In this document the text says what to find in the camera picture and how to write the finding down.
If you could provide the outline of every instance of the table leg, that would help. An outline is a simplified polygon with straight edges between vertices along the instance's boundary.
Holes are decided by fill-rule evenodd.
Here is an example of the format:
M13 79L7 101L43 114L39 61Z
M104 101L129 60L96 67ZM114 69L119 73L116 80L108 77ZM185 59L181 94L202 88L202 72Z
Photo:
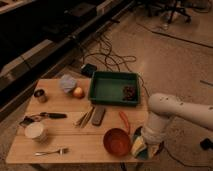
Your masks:
M47 169L43 168L40 164L30 164L30 166L38 171L47 171Z
M121 166L121 170L122 170L122 171L127 171L127 170L126 170L125 163L120 163L120 166Z
M143 163L137 163L137 165L135 166L135 171L139 171L142 166Z

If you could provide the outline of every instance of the green tray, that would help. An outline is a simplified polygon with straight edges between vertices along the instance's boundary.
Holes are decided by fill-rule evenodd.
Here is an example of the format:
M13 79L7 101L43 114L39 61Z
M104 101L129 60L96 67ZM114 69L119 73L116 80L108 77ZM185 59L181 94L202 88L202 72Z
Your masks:
M123 100L125 86L136 88L134 100ZM89 99L93 104L136 106L140 103L138 76L135 73L96 71L90 84Z

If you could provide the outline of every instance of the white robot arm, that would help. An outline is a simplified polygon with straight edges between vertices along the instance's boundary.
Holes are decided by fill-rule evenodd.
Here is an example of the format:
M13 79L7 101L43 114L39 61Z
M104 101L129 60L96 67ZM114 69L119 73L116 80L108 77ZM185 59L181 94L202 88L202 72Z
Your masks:
M147 144L159 144L175 116L213 131L213 106L186 103L173 95L153 94L148 101L150 115L141 135Z

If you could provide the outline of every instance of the red bowl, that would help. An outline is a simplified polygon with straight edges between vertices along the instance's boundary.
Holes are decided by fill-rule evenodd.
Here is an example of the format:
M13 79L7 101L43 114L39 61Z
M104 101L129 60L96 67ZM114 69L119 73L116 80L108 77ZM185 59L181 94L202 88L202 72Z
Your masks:
M104 135L104 147L114 156L127 155L131 150L131 141L128 134L119 128L113 128Z

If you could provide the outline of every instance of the speckled floor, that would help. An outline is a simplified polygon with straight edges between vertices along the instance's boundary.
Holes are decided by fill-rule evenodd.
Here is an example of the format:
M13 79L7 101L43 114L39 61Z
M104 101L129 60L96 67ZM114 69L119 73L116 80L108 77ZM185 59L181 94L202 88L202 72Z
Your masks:
M198 45L174 40L153 34L135 21L143 24L144 15L140 16L137 10L134 13L126 13L121 19L120 24L114 24L105 33L110 39L113 49L120 55L134 55L137 62L129 66L135 72L141 74L145 80L145 86L150 94L156 92L170 93L179 96L182 100L213 104L213 87L200 83L206 80L213 83L213 49ZM200 27L191 27L191 32L199 35L194 39L206 43L213 43L213 12L197 15L201 27L202 23L207 23L208 29L205 33ZM91 43L88 47L91 51L97 49L96 43ZM87 62L97 64L99 69L104 66L93 58ZM70 67L66 67L61 73L69 72ZM17 124L24 113L27 102L13 112L4 122L0 124L0 170L19 171L34 169L29 165L6 165L5 157L12 143L16 132ZM188 121L175 118L168 128L168 136L165 140L167 148L178 159L189 165L209 165L213 167L213 151L203 151L199 143L208 137L213 140L213 133L198 127ZM127 165L128 170L135 170L135 164ZM114 164L83 164L83 165L53 165L46 166L49 170L119 170L118 165ZM141 171L207 171L208 168L189 168L184 167L171 159L164 150L160 154L160 162L144 164L138 168Z

